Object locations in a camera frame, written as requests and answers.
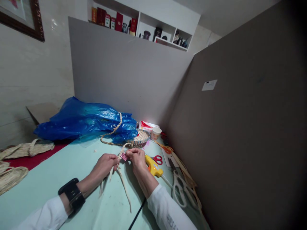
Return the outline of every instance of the ceiling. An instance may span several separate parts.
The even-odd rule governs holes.
[[[199,25],[225,36],[279,0],[174,0],[201,14]]]

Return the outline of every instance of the blue plastic bag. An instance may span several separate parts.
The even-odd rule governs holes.
[[[112,135],[113,143],[121,143],[137,136],[137,122],[131,116],[131,113],[122,113],[122,124]],[[109,105],[84,103],[71,97],[49,122],[37,126],[34,134],[51,141],[77,139],[81,135],[98,131],[110,133],[120,120],[119,112]]]

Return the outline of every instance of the light blue table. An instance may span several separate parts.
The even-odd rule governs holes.
[[[72,178],[86,177],[103,153],[118,154],[120,146],[96,142],[81,143],[76,140],[32,169],[28,175],[10,191],[0,196],[1,229],[11,229],[28,215],[40,208],[48,199],[57,195],[58,189]],[[160,147],[149,141],[144,147],[149,156],[162,155]],[[164,158],[161,168],[169,182],[173,183],[173,174],[166,167]],[[63,229],[128,229],[142,202],[143,192],[133,174],[131,162],[121,163],[121,172],[126,182],[131,200],[132,213],[118,173],[114,173],[111,182],[104,181],[103,195],[98,198],[97,188],[87,199],[82,209],[72,219],[68,219]],[[162,178],[157,179],[171,193],[170,187]],[[190,206],[186,213],[199,229],[203,229],[200,215]],[[138,215],[132,229],[158,229],[147,204]]]

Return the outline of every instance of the picture frame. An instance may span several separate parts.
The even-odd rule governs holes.
[[[0,0],[0,23],[45,41],[38,0]]]

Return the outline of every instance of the white scissors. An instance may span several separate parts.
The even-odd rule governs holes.
[[[188,187],[186,182],[181,178],[181,176],[177,172],[177,170],[176,170],[176,168],[175,168],[171,159],[169,159],[169,164],[171,165],[171,167],[173,169],[173,173],[174,173],[173,199],[175,199],[175,201],[177,202],[177,204],[181,208],[185,208],[187,206],[185,195],[183,193],[183,191],[185,191],[185,193],[188,196],[193,208],[198,209],[198,206],[195,203],[195,199],[193,199],[193,197],[191,195],[191,193],[192,193],[194,195],[194,197],[196,197],[194,191],[190,187]],[[180,198],[182,200],[182,203],[180,203],[180,201],[178,200],[178,197],[176,195],[176,187],[179,189],[179,194],[180,194]]]

